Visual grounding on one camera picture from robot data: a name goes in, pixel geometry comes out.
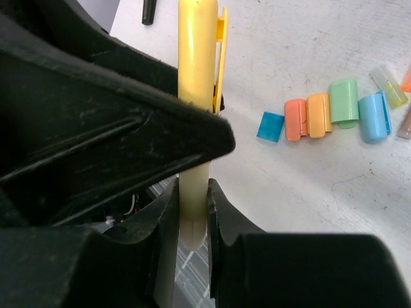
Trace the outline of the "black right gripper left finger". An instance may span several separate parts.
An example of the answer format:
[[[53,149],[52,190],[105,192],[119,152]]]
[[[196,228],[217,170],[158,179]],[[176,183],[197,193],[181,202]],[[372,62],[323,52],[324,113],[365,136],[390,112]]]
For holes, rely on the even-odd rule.
[[[2,307],[170,307],[179,233],[172,180],[105,233],[90,227],[1,230]]]

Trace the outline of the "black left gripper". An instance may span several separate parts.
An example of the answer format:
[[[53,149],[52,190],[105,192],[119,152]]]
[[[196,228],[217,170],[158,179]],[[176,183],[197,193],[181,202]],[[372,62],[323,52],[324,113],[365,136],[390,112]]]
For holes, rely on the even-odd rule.
[[[96,58],[122,48],[78,1],[1,1],[1,13],[78,58]]]

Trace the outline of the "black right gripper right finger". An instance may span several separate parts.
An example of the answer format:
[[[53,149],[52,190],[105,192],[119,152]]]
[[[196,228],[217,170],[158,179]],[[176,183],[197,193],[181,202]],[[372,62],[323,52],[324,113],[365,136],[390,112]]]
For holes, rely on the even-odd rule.
[[[268,233],[209,181],[208,253],[217,307],[409,307],[394,259],[370,234]]]

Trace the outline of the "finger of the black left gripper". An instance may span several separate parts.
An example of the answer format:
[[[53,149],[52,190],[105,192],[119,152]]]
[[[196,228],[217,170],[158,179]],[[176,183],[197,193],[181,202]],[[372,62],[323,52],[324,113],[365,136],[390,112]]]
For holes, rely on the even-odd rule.
[[[1,16],[1,226],[68,225],[234,150],[230,124]]]

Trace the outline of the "bright blue cap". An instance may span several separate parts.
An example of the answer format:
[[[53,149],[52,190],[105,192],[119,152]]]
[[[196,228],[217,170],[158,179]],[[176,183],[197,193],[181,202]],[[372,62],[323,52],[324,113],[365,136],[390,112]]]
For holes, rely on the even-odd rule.
[[[263,112],[256,137],[278,143],[283,131],[284,116],[271,112]]]

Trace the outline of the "pastel orange cap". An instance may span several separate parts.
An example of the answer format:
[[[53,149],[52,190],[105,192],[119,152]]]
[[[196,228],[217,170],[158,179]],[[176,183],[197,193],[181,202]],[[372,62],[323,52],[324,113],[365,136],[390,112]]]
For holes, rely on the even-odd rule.
[[[314,94],[307,98],[307,130],[313,139],[323,138],[333,131],[328,93]]]

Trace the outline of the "coral orange cap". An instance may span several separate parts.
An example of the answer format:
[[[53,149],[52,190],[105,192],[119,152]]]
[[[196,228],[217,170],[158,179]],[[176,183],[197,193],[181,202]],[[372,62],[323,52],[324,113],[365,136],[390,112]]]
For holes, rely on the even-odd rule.
[[[284,104],[285,135],[288,141],[297,142],[308,135],[306,108],[305,99],[292,99]]]

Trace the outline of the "pastel green cap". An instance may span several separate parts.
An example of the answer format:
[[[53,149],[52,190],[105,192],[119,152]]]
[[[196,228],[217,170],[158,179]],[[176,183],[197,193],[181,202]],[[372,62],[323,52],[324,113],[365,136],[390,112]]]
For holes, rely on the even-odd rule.
[[[359,121],[358,86],[353,78],[337,80],[329,85],[331,123],[351,129]]]

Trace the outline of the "pastel blue cap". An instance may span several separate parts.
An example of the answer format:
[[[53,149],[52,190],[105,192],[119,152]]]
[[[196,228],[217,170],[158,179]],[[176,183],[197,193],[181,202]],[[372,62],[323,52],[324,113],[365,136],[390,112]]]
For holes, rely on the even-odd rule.
[[[358,101],[362,139],[367,144],[384,141],[392,133],[387,97],[384,90]]]

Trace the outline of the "thin orange pen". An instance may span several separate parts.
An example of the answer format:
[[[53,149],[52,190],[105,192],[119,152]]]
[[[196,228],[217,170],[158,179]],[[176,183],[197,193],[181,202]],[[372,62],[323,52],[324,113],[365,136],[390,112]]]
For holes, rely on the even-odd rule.
[[[402,139],[411,139],[411,107],[408,109],[408,112],[399,127],[397,136]]]

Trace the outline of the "clear yellow pen cap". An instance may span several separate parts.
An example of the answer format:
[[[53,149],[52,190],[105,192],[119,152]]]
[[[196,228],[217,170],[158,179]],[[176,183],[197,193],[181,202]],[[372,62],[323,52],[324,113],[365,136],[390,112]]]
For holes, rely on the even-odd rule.
[[[391,108],[401,107],[408,102],[406,94],[401,90],[399,83],[386,65],[375,67],[371,71],[371,77],[379,89],[385,92],[387,103]]]

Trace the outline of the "clear orange pen cap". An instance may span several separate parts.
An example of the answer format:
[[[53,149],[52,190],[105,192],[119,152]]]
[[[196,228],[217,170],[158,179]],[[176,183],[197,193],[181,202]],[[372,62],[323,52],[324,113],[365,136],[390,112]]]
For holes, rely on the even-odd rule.
[[[411,92],[411,69],[408,70],[407,75],[403,81],[401,89],[405,92]]]

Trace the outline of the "pale yellow highlighter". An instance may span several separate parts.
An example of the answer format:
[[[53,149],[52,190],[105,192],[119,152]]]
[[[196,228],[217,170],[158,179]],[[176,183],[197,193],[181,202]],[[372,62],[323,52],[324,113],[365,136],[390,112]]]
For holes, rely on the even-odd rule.
[[[199,249],[206,236],[209,165],[208,162],[179,174],[179,237],[191,251]]]

